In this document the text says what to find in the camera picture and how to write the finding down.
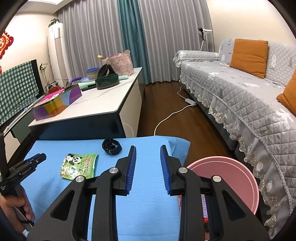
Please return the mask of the person's left hand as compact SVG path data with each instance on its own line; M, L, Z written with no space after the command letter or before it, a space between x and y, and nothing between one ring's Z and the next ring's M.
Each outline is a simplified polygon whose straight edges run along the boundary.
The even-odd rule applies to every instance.
M23 231L25 230L25 228L20 223L18 217L16 216L15 207L23 207L27 220L30 220L32 222L35 221L35 214L33 212L33 209L29 202L27 194L22 186L21 186L21 197L14 196L14 195L7 195L7 196L1 195L1 208L4 214L6 215L6 217L8 218L9 222L14 227L14 229L18 233L23 234Z

